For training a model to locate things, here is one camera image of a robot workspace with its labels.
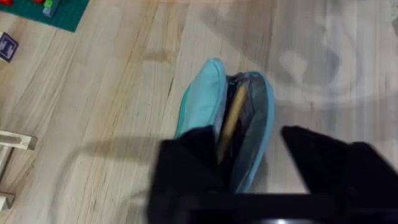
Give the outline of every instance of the black object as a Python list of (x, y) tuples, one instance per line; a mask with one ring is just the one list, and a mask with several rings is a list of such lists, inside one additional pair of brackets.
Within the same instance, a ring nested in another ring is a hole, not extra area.
[(282, 137), (311, 194), (229, 193), (207, 127), (162, 143), (149, 223), (398, 223), (398, 176), (370, 145), (300, 127)]

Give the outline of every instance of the floor plank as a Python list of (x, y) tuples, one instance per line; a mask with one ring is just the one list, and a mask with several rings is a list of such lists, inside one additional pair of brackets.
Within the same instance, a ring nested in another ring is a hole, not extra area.
[(157, 145), (208, 57), (274, 87), (252, 191), (305, 192), (283, 125), (370, 142), (398, 167), (397, 20), (397, 0), (92, 0), (76, 33), (0, 12), (20, 43), (0, 62), (0, 128), (39, 138), (13, 154), (0, 223), (144, 223)]

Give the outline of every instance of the light blue pouch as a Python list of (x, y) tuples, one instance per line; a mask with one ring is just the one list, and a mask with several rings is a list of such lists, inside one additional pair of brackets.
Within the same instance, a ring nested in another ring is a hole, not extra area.
[(213, 126), (216, 139), (223, 123), (227, 82), (220, 59), (210, 58), (182, 98), (175, 137), (193, 129)]
[(229, 77), (219, 59), (207, 60), (184, 93), (176, 132), (179, 137), (193, 128), (211, 125), (218, 139), (224, 112), (243, 84), (247, 85), (246, 100), (226, 158), (220, 164), (229, 191), (233, 193), (250, 189), (271, 135), (274, 95), (265, 76), (260, 72), (246, 72)]

